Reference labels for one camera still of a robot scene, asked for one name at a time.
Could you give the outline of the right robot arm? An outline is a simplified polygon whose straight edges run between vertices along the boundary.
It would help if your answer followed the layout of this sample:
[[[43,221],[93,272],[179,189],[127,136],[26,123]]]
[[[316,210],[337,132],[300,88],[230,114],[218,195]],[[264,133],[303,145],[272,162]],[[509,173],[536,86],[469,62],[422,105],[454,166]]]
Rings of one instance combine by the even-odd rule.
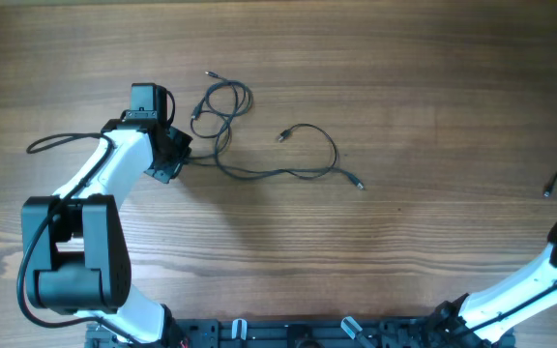
[[[444,302],[429,316],[426,331],[441,347],[492,347],[515,325],[557,305],[557,221],[547,244],[529,264],[477,293]]]

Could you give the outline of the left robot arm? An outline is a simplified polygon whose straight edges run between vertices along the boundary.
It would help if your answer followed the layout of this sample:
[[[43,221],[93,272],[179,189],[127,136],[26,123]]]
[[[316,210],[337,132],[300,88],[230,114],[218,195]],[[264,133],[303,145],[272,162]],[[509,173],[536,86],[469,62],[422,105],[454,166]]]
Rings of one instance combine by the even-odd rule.
[[[142,175],[167,184],[182,170],[191,137],[173,128],[174,116],[171,92],[134,83],[130,107],[90,133],[99,146],[74,177],[24,203],[16,299],[30,322],[48,329],[94,322],[129,347],[186,344],[168,307],[132,285],[119,218]]]

